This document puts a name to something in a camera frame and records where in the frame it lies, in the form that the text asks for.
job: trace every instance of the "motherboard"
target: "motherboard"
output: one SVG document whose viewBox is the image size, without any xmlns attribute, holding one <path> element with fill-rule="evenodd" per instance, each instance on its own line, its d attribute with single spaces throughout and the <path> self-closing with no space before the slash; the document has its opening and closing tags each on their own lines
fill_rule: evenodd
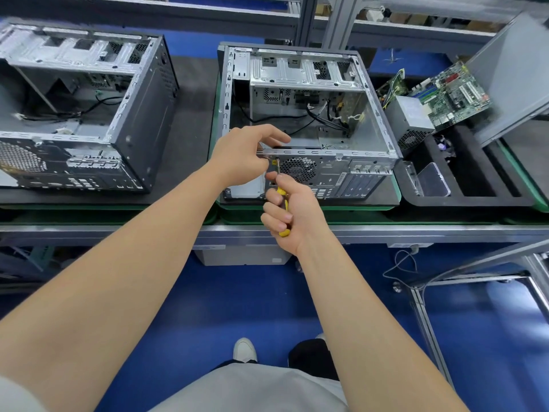
<svg viewBox="0 0 549 412">
<path fill-rule="evenodd" d="M 490 97 L 462 62 L 411 89 L 436 131 L 452 126 L 490 107 Z"/>
</svg>

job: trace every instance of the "cooling fan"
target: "cooling fan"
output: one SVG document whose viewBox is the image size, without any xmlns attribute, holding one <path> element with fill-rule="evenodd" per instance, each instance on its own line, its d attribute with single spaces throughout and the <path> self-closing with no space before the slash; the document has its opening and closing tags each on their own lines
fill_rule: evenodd
<svg viewBox="0 0 549 412">
<path fill-rule="evenodd" d="M 316 162 L 310 158 L 289 158 L 280 163 L 280 172 L 299 183 L 307 183 L 316 176 Z"/>
</svg>

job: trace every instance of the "hand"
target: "hand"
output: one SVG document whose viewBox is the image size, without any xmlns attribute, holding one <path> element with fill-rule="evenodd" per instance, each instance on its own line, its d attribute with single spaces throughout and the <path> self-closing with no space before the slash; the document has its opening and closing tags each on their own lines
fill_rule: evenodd
<svg viewBox="0 0 549 412">
<path fill-rule="evenodd" d="M 270 181 L 276 180 L 278 186 L 289 195 L 288 211 L 278 206 L 284 198 L 276 189 L 271 188 L 266 193 L 268 202 L 263 205 L 265 212 L 261 215 L 261 222 L 271 230 L 280 247 L 299 257 L 307 244 L 311 244 L 324 232 L 330 233 L 319 201 L 311 188 L 296 182 L 289 175 L 269 172 L 266 178 Z M 291 225 L 290 235 L 278 235 L 288 228 L 288 225 Z"/>
<path fill-rule="evenodd" d="M 217 141 L 208 164 L 216 167 L 223 189 L 242 185 L 257 178 L 269 167 L 268 159 L 256 156 L 261 148 L 259 142 L 274 148 L 290 140 L 289 135 L 271 124 L 233 128 Z"/>
</svg>

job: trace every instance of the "gray box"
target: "gray box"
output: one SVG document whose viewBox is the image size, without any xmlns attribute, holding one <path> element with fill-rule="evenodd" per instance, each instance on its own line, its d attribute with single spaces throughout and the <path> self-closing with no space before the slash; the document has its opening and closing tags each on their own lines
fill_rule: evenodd
<svg viewBox="0 0 549 412">
<path fill-rule="evenodd" d="M 396 96 L 387 106 L 385 115 L 402 156 L 406 156 L 435 131 L 421 102 L 411 96 Z"/>
<path fill-rule="evenodd" d="M 150 192 L 178 91 L 161 35 L 12 20 L 0 186 Z"/>
<path fill-rule="evenodd" d="M 290 144 L 257 154 L 269 158 L 270 170 L 279 164 L 282 173 L 310 186 L 318 199 L 364 199 L 393 174 L 401 155 L 358 52 L 223 43 L 218 59 L 216 139 L 247 124 L 286 131 Z M 261 176 L 223 196 L 260 198 L 271 187 Z"/>
</svg>

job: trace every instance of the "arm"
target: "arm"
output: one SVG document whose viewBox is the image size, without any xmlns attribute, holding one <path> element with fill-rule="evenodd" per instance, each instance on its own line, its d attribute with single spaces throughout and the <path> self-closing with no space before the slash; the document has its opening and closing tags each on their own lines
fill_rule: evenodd
<svg viewBox="0 0 549 412">
<path fill-rule="evenodd" d="M 221 191 L 261 175 L 269 124 L 233 129 L 211 160 L 0 321 L 0 375 L 51 411 L 94 410 L 183 268 Z"/>
<path fill-rule="evenodd" d="M 441 373 L 366 283 L 330 231 L 309 187 L 269 173 L 290 194 L 267 192 L 261 220 L 305 273 L 335 368 L 352 411 L 467 411 Z M 291 220 L 292 232 L 278 232 Z"/>
</svg>

